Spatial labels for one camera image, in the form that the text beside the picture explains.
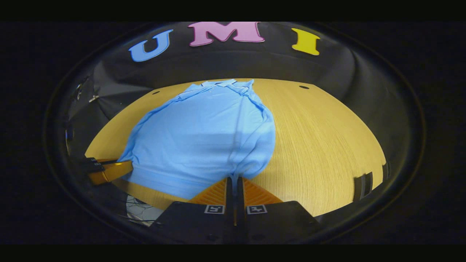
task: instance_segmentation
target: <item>blue letter u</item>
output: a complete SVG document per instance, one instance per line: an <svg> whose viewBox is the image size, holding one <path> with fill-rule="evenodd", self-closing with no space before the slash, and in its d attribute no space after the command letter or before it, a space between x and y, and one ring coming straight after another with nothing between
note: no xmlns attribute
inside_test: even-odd
<svg viewBox="0 0 466 262"><path fill-rule="evenodd" d="M165 32L159 33L158 35L152 37L152 39L157 39L157 48L149 53L144 49L144 44L147 40L140 42L139 44L131 47L129 51L131 52L131 58L134 62L143 62L149 60L157 55L163 53L167 50L170 45L170 38L168 34L173 31L173 29L167 30Z"/></svg>

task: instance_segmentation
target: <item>light blue polo shirt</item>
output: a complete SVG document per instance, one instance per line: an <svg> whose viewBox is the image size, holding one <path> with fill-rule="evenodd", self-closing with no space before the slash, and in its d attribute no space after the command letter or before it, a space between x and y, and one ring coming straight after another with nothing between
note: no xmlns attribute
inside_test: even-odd
<svg viewBox="0 0 466 262"><path fill-rule="evenodd" d="M147 113L118 161L131 160L130 182L191 199L230 176L252 179L275 147L272 113L253 91L254 80L192 84Z"/></svg>

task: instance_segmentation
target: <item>pink letter m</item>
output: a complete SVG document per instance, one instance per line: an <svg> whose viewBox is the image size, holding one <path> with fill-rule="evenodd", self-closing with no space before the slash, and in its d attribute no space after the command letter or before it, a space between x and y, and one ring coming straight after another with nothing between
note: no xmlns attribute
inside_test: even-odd
<svg viewBox="0 0 466 262"><path fill-rule="evenodd" d="M265 39L259 35L257 24L259 22L231 22L224 26L217 22L198 22L189 25L189 28L194 28L194 41L189 45L192 47L208 45L213 42L207 37L210 33L218 40L225 42L230 38L234 31L237 35L233 40L238 42L264 42Z"/></svg>

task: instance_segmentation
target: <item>wood grain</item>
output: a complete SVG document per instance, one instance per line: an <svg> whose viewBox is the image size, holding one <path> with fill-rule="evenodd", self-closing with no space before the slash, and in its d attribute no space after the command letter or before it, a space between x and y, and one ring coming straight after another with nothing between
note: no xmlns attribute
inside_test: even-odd
<svg viewBox="0 0 466 262"><path fill-rule="evenodd" d="M97 134L86 156L118 158L139 120L191 84L160 88L154 95L151 91L126 107ZM253 89L274 116L276 144L270 163L252 182L283 201L299 201L313 216L351 203L354 177L372 172L373 188L382 182L386 162L382 148L364 122L343 103L308 83L255 79ZM121 179L114 184L161 209L172 201L188 201Z"/></svg>

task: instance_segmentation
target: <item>wooden table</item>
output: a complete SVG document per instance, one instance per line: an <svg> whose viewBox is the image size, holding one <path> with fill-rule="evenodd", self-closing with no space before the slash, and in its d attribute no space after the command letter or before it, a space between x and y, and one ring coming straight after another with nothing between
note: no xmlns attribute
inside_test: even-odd
<svg viewBox="0 0 466 262"><path fill-rule="evenodd" d="M191 84L160 88L130 104L97 134L86 157L119 158L139 120ZM313 216L351 203L354 177L372 172L373 188L380 185L386 162L382 148L364 122L344 104L307 83L254 79L253 89L274 116L276 144L270 163L252 182L283 201L297 200ZM113 183L161 209L173 201L188 201L122 179Z"/></svg>

